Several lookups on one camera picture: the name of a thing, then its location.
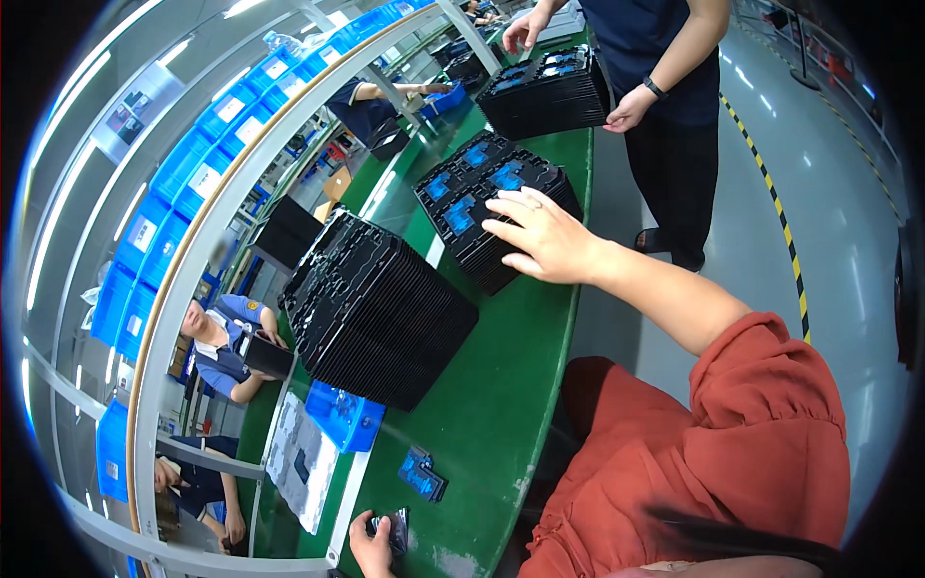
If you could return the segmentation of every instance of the navy blue shirt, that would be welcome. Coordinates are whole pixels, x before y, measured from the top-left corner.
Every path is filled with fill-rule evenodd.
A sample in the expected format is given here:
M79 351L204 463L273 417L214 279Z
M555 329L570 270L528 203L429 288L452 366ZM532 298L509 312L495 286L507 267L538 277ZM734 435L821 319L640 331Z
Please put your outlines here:
M581 6L598 37L617 102L651 74L690 16L685 0L581 0ZM719 91L720 60L714 49L646 114L689 126L716 123Z
M344 123L344 126L366 145L366 148L370 148L373 143L369 141L369 137L373 131L378 129L383 122L396 117L398 112L392 103L384 98L374 98L368 101L356 100L356 90L363 83L363 80L353 77L348 80L347 84L340 87L340 90L335 92L325 104L332 113L337 115L340 122Z
M212 437L180 437L171 436L170 439L184 443L194 448L211 448L230 458L238 453L238 439L227 436ZM201 466L192 465L183 460L166 458L179 466L179 476L189 487L170 487L167 495L177 505L201 520L205 516L205 505L210 502L225 501L225 487L222 486L222 475L215 470L208 470Z

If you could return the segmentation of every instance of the black pants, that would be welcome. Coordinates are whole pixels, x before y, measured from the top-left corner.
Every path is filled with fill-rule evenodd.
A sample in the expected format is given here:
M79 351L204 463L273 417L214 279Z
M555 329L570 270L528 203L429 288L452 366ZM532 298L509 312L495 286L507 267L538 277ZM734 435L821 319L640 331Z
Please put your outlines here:
M699 267L705 259L720 163L717 124L687 127L645 115L625 137L633 179L659 224L672 262Z

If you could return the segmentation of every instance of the foot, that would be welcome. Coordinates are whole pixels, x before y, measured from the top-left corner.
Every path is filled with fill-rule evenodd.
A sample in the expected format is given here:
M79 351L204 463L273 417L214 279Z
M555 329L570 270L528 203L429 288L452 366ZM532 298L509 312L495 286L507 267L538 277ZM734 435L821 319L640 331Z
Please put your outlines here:
M668 252L671 249L659 234L659 228L644 228L636 235L635 249L646 255L653 252Z

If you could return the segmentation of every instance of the black sandal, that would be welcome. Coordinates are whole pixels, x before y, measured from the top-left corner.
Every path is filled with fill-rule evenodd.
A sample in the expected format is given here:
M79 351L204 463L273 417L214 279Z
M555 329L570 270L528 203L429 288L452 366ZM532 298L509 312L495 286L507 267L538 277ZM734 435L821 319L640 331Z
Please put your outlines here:
M642 242L642 245L640 245L639 235L643 234L646 235L646 239ZM633 248L646 255L653 252L669 252L671 250L665 241L660 238L658 227L644 228L639 231L633 241Z

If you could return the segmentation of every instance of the stack of black trays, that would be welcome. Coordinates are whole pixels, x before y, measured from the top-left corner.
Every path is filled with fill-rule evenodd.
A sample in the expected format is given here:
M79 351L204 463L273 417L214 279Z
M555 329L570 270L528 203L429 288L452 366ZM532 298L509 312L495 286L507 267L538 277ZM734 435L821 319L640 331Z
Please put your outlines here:
M410 412L478 310L407 242L335 210L280 296L313 379Z
M526 186L546 193L578 220L581 205L565 172L504 137L482 130L440 163L414 187L417 200L462 270L488 295L517 277L501 257L517 252L510 244L482 229L486 218L497 218L485 200L498 190ZM511 222L504 216L500 220Z
M606 124L607 82L587 44L502 68L475 102L494 127L519 141Z
M453 58L444 70L450 80L458 80L467 91L472 90L488 74L472 50Z

